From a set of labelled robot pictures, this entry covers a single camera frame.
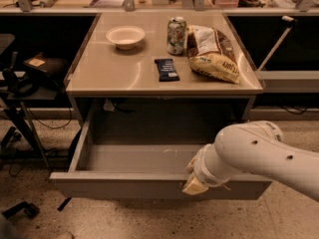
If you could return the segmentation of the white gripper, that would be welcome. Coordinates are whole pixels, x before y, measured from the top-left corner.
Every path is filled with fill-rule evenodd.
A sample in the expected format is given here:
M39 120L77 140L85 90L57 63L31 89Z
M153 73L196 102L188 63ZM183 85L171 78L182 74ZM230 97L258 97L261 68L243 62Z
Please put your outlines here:
M233 169L219 157L213 143L202 147L187 169L190 176L182 192L188 195L204 193L208 187L217 187L233 175Z

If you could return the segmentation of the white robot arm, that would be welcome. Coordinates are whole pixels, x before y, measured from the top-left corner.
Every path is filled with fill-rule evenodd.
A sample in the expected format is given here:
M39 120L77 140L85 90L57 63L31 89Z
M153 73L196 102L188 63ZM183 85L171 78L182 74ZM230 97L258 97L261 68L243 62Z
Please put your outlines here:
M188 195L218 187L241 172L278 181L319 200L319 153L282 142L282 130L268 120L224 127L213 143L203 146L189 162L183 187Z

